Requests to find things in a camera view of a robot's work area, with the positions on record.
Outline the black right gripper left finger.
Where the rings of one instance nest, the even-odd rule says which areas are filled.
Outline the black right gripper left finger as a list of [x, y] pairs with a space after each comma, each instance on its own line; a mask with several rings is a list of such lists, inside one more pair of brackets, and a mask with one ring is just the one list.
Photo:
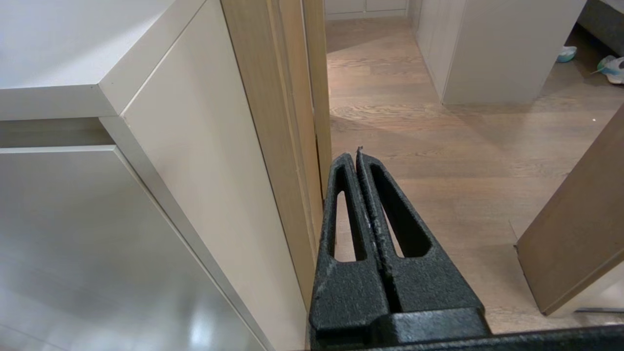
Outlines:
[[[356, 260], [341, 262], [336, 246], [337, 196], [345, 194]], [[372, 323], [389, 312], [377, 249], [356, 167], [350, 154], [331, 164], [309, 313], [313, 350], [372, 345]]]

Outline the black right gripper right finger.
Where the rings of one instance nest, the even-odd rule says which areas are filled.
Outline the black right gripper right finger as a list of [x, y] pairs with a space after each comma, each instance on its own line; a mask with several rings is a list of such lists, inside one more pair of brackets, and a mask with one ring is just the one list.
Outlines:
[[484, 305], [378, 158], [357, 150], [356, 171], [392, 312]]

